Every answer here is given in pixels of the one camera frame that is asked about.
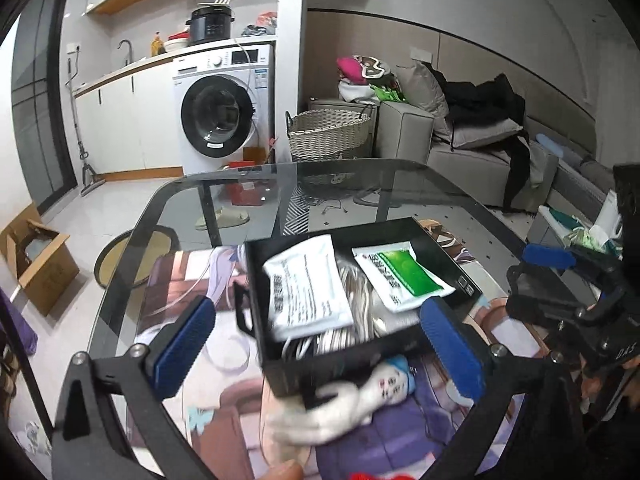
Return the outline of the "left hand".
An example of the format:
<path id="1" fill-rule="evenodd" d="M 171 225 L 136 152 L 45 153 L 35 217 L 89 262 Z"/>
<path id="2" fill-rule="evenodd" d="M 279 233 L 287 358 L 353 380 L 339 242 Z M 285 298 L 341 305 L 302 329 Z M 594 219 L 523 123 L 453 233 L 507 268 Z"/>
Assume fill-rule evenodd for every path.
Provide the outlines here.
<path id="1" fill-rule="evenodd" d="M 270 468 L 260 480 L 303 480 L 303 467 L 296 460 L 288 460 Z"/>

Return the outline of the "right hand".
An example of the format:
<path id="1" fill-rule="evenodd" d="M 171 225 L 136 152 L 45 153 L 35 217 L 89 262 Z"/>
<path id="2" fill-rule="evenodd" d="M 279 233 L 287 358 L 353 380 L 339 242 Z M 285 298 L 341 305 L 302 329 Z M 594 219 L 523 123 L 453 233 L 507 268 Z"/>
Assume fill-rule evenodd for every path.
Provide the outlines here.
<path id="1" fill-rule="evenodd" d="M 623 410 L 638 411 L 639 361 L 631 360 L 600 376 L 580 376 L 580 392 L 580 411 L 596 422 L 608 422 Z"/>

